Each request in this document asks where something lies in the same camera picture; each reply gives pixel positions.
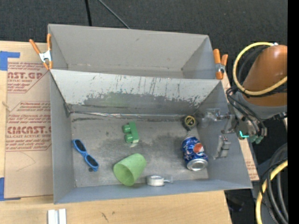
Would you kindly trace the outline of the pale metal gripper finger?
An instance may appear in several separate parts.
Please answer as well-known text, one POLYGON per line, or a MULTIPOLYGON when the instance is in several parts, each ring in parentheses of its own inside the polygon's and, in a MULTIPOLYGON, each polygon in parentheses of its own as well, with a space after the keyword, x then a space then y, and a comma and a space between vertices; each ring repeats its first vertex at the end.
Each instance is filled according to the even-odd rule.
POLYGON ((230 145, 231 142, 228 140, 228 137, 226 135, 220 135, 218 137, 217 148, 215 154, 213 155, 213 159, 216 160, 220 158, 226 158, 230 149, 230 145))
POLYGON ((207 128, 214 122, 218 122, 220 120, 229 119, 230 113, 221 113, 220 108, 208 108, 205 109, 204 115, 201 118, 201 127, 207 128))

